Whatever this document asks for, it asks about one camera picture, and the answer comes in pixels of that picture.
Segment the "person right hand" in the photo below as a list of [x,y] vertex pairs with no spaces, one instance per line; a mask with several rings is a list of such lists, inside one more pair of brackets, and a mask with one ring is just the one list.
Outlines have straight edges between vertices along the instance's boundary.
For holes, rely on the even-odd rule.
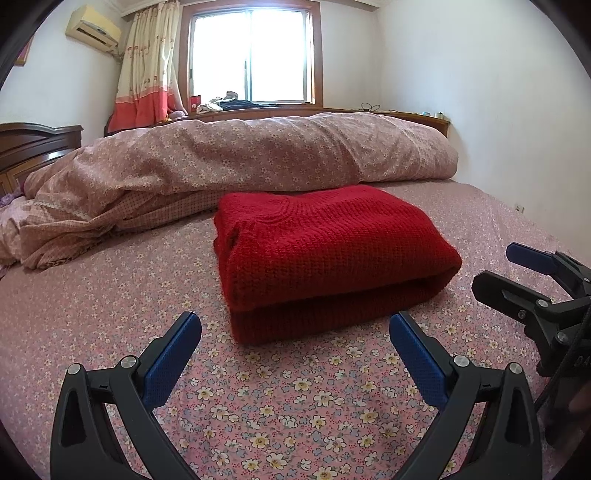
[[589,415],[591,411],[591,383],[583,385],[568,404],[572,415]]

